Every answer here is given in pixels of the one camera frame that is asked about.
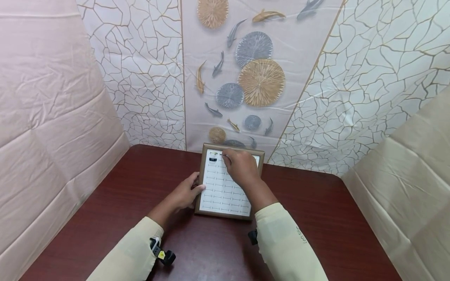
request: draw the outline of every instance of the fish illustration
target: fish illustration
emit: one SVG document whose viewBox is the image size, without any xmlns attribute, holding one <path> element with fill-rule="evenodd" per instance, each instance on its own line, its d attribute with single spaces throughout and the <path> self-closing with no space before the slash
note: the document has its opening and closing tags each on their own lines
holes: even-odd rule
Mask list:
<svg viewBox="0 0 450 281">
<path fill-rule="evenodd" d="M 250 137 L 250 136 L 248 136 L 248 137 L 252 139 L 252 145 L 251 145 L 252 149 L 255 149 L 256 146 L 257 146 L 256 140 L 254 138 Z"/>
<path fill-rule="evenodd" d="M 241 131 L 241 130 L 239 130 L 239 127 L 238 127 L 235 123 L 231 122 L 231 120 L 230 120 L 229 118 L 228 118 L 227 121 L 231 124 L 231 126 L 233 127 L 233 129 L 236 130 L 236 132 L 240 132 L 240 131 Z"/>
<path fill-rule="evenodd" d="M 216 77 L 219 73 L 222 72 L 222 66 L 224 65 L 224 51 L 222 51 L 222 59 L 220 60 L 219 64 L 214 67 L 214 70 L 212 72 L 212 77 Z"/>
<path fill-rule="evenodd" d="M 270 17 L 275 17 L 275 16 L 279 16 L 280 18 L 285 18 L 286 16 L 283 15 L 282 13 L 279 12 L 275 12 L 275 11 L 267 11 L 264 12 L 264 9 L 262 9 L 261 13 L 257 14 L 254 18 L 253 18 L 253 22 L 262 22 Z"/>
<path fill-rule="evenodd" d="M 272 118 L 270 119 L 270 126 L 265 130 L 264 135 L 267 136 L 272 132 L 272 129 L 274 128 L 274 122 L 272 121 Z"/>
<path fill-rule="evenodd" d="M 228 48 L 231 47 L 231 45 L 233 45 L 234 40 L 236 40 L 236 31 L 238 31 L 238 27 L 241 25 L 241 23 L 243 23 L 246 20 L 247 19 L 243 19 L 242 21 L 236 23 L 236 25 L 230 31 L 230 33 L 229 33 L 229 35 L 227 37 L 227 41 L 226 41 L 226 44 L 227 44 Z"/>
<path fill-rule="evenodd" d="M 222 113 L 220 113 L 218 109 L 210 108 L 208 106 L 208 103 L 205 103 L 205 105 L 206 105 L 206 108 L 209 110 L 209 112 L 211 112 L 214 116 L 217 116 L 217 117 L 222 117 L 223 116 Z"/>
<path fill-rule="evenodd" d="M 322 4 L 324 0 L 308 0 L 306 6 L 297 15 L 297 20 L 300 21 L 308 16 L 313 16 L 316 14 L 316 9 Z"/>
<path fill-rule="evenodd" d="M 197 69 L 197 89 L 202 94 L 204 92 L 205 83 L 202 81 L 202 66 L 206 61 L 202 63 L 202 65 Z"/>
</svg>

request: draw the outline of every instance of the gold circle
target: gold circle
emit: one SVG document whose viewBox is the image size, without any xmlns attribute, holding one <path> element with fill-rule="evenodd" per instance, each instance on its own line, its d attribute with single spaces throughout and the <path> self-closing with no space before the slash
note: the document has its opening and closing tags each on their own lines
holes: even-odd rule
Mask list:
<svg viewBox="0 0 450 281">
<path fill-rule="evenodd" d="M 213 127 L 209 130 L 209 139 L 212 143 L 223 143 L 226 140 L 226 133 L 220 127 Z"/>
<path fill-rule="evenodd" d="M 238 77 L 244 90 L 244 102 L 254 107 L 273 104 L 283 92 L 285 82 L 281 66 L 265 58 L 249 62 Z"/>
<path fill-rule="evenodd" d="M 204 26 L 218 28 L 228 17 L 228 0 L 198 0 L 197 15 Z"/>
</svg>

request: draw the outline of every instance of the printed grid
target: printed grid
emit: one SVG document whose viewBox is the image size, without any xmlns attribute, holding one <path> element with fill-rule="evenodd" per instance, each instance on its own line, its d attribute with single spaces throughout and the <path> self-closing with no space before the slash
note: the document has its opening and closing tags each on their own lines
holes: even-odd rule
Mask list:
<svg viewBox="0 0 450 281">
<path fill-rule="evenodd" d="M 200 210 L 250 216 L 251 205 L 242 188 L 228 174 L 222 151 L 208 149 L 203 182 L 206 190 L 200 198 Z M 259 156 L 254 156 L 256 163 Z"/>
</svg>

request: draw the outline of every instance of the person's right hand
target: person's right hand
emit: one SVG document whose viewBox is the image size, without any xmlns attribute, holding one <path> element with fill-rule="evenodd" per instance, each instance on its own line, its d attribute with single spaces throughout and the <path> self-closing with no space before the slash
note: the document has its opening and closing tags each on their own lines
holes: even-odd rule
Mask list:
<svg viewBox="0 0 450 281">
<path fill-rule="evenodd" d="M 256 160 L 247 151 L 228 148 L 222 151 L 222 157 L 229 175 L 242 189 L 261 181 Z"/>
</svg>

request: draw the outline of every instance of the tabletop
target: tabletop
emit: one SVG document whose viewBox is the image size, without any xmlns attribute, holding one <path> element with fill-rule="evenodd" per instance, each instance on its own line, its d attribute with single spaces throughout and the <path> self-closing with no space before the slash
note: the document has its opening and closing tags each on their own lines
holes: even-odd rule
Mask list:
<svg viewBox="0 0 450 281">
<path fill-rule="evenodd" d="M 201 154 L 136 145 L 52 240 L 21 280 L 84 281 L 158 202 L 200 167 Z M 401 281 L 341 179 L 264 164 L 262 178 L 289 211 L 330 281 Z M 270 281 L 247 233 L 255 222 L 177 213 L 163 248 L 177 258 L 147 280 Z"/>
</svg>

